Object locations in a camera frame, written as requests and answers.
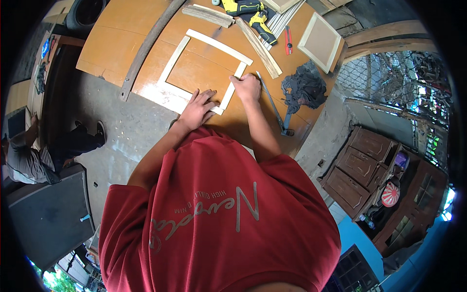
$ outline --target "wire mesh fence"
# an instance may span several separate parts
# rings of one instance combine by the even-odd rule
[[[349,97],[403,107],[448,128],[451,88],[436,54],[369,54],[343,65],[337,80]]]

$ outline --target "man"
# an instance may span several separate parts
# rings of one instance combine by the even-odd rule
[[[104,124],[97,123],[97,134],[87,133],[87,128],[75,121],[76,128],[58,137],[40,151],[31,148],[38,135],[39,120],[31,119],[31,127],[8,140],[2,146],[2,165],[7,164],[8,174],[14,181],[26,184],[57,183],[65,162],[83,153],[102,147],[106,143]]]
[[[260,83],[231,76],[255,159],[200,127],[197,90],[127,185],[109,188],[99,260],[109,291],[321,291],[340,256],[334,219],[261,112]]]

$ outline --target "orange tabletop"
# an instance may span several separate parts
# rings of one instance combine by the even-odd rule
[[[222,8],[213,6],[211,0],[194,0],[189,4],[193,3],[225,12]],[[168,1],[161,0],[112,0],[89,34],[76,68],[122,86],[123,79],[144,38],[168,5]],[[306,63],[309,58],[297,49],[287,56],[283,43],[284,32],[282,32],[278,37],[278,44],[272,47],[270,53],[283,73],[279,78],[272,79],[259,56],[236,24],[229,28],[219,28],[214,23],[185,15],[181,10],[179,9],[170,20],[149,52],[136,78],[132,92],[148,99],[151,98],[164,66],[186,35],[186,31],[191,28],[252,59],[252,65],[247,66],[244,74],[255,73],[255,71],[261,73],[275,106],[284,119],[287,106],[283,102],[285,96],[281,90],[281,82],[287,75],[294,74],[296,68]],[[313,12],[315,10],[305,3],[289,22],[294,45],[300,40]],[[342,40],[334,63],[337,63],[343,47],[344,41]],[[213,99],[220,101],[229,85],[228,77],[234,74],[238,64],[239,60],[227,53],[191,38],[171,71],[167,82],[188,92],[194,92],[197,88],[201,91],[217,90]],[[334,86],[337,74],[330,77],[321,70],[320,72],[326,82],[325,95],[327,96]],[[115,102],[123,103],[117,96]],[[301,107],[290,120],[289,128],[295,130],[295,135],[286,137],[280,135],[279,124],[264,91],[261,94],[260,104],[283,153],[291,157],[294,157],[300,150],[324,107],[324,104],[317,109]],[[216,131],[225,133],[251,148],[247,117],[241,101],[235,93],[224,113],[212,117],[207,124]]]

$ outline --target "wooden table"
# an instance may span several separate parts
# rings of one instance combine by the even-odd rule
[[[47,41],[47,39],[49,38],[50,38],[50,41],[52,40],[52,38],[54,38],[55,42],[53,46],[51,43],[49,43],[49,51],[45,54],[44,58],[42,59],[41,58],[42,47]],[[49,76],[51,75],[50,71],[54,68],[56,56],[60,53],[61,47],[63,45],[72,45],[72,46],[82,47],[84,43],[85,41],[82,39],[77,39],[77,38],[70,37],[70,36],[50,34],[49,31],[45,32],[44,37],[42,38],[42,41],[41,41],[41,45],[39,46],[39,49],[37,50],[37,53],[35,56],[33,72],[32,72],[31,81],[29,84],[29,96],[28,96],[28,111],[31,115],[34,115],[34,113],[36,113],[40,121],[42,120],[42,109],[44,106],[44,99],[48,91],[47,80]],[[44,85],[44,92],[38,94],[36,88],[38,88],[39,85],[37,84],[36,78],[37,78],[37,74],[39,73],[39,67],[42,63],[45,63],[45,72],[44,72],[45,85]],[[30,126],[31,126],[31,117],[27,114],[26,115],[26,130]],[[45,146],[44,141],[41,140],[41,135],[39,135],[39,137],[34,142],[33,147],[39,150],[44,146]]]
[[[222,8],[213,6],[211,0],[194,0],[189,4],[193,3],[223,11]],[[117,86],[122,86],[123,79],[136,52],[168,5],[168,1],[161,0],[112,0],[89,34],[76,68],[103,78]],[[294,45],[300,40],[314,11],[305,3],[290,21],[289,26]],[[285,96],[281,90],[281,82],[287,75],[294,74],[296,68],[306,63],[309,58],[297,49],[294,50],[293,54],[287,56],[283,43],[284,32],[282,32],[278,38],[278,44],[271,49],[270,53],[282,69],[283,74],[279,78],[272,79],[237,25],[219,29],[218,25],[183,14],[181,9],[167,24],[148,54],[132,92],[151,99],[151,95],[157,91],[155,90],[156,83],[164,66],[189,28],[215,38],[252,59],[253,64],[246,68],[244,74],[255,73],[255,71],[262,74],[264,82],[275,101],[277,110],[284,118],[287,106],[284,105],[282,100]],[[341,56],[343,47],[344,41],[342,40],[334,63]],[[201,91],[206,89],[217,90],[218,93],[213,99],[219,101],[229,85],[228,76],[233,75],[238,63],[238,60],[234,57],[192,38],[175,64],[167,82],[189,92],[194,92],[197,88]],[[326,95],[329,95],[337,74],[330,77],[322,71],[320,72],[326,82]],[[122,101],[116,96],[115,102]],[[295,135],[286,137],[280,135],[276,116],[264,91],[261,94],[260,104],[283,153],[291,157],[295,157],[300,150],[324,107],[324,104],[314,110],[301,107],[296,114],[292,115],[290,120],[289,128],[295,130]],[[223,115],[212,117],[208,125],[251,148],[247,117],[243,105],[235,93]]]

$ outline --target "gray rag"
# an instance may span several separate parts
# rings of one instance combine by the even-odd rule
[[[287,76],[281,87],[285,104],[289,106],[288,114],[296,113],[302,105],[318,108],[326,101],[326,83],[312,61],[297,67],[297,72]]]

